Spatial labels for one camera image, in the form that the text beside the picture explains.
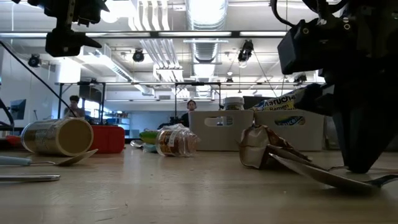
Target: red container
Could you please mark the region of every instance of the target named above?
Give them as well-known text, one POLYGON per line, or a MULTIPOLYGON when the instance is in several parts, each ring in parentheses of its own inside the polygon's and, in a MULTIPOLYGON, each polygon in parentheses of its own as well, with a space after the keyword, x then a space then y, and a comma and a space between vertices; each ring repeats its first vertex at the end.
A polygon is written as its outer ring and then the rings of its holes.
POLYGON ((124 129, 118 126, 93 125, 94 141, 90 150, 97 153, 120 153, 124 149, 124 129))

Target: jar lid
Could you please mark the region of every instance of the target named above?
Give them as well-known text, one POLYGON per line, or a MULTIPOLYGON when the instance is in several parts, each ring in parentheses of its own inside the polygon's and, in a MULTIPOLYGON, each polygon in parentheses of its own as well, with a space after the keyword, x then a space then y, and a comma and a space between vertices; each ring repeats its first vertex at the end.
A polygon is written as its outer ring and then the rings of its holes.
POLYGON ((231 104, 231 103, 243 105, 244 99, 243 97, 227 97, 224 99, 224 104, 231 104))

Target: person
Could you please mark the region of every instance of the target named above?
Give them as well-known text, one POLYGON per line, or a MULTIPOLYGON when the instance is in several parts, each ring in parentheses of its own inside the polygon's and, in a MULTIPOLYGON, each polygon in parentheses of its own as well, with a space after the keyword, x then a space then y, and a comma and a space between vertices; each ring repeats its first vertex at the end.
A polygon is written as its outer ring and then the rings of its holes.
MULTIPOLYGON (((81 108, 79 108, 77 106, 77 104, 79 103, 79 96, 73 95, 69 97, 70 100, 70 109, 74 112, 74 114, 76 115, 77 118, 85 118, 85 111, 81 108)), ((63 116, 66 117, 70 117, 70 118, 74 118, 73 113, 68 109, 65 108, 65 110, 63 111, 63 116)))
POLYGON ((194 111, 197 108, 197 103, 194 100, 190 100, 187 103, 187 109, 188 109, 188 113, 185 113, 184 115, 182 115, 181 117, 181 123, 182 125, 184 125, 185 127, 189 128, 189 112, 194 111))

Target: ductwork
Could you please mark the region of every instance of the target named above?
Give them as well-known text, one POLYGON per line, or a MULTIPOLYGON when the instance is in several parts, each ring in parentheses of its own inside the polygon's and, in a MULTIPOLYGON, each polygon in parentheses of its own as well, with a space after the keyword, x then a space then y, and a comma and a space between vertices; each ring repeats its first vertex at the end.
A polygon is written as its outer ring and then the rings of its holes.
MULTIPOLYGON (((190 30, 223 30, 228 0, 185 0, 187 7, 188 28, 190 30)), ((192 44, 194 62, 211 63, 214 62, 219 51, 220 44, 195 43, 192 44)), ((196 70, 203 65, 194 65, 196 70)), ((207 65, 205 69, 208 74, 200 72, 199 76, 210 77, 214 73, 214 65, 207 65)))

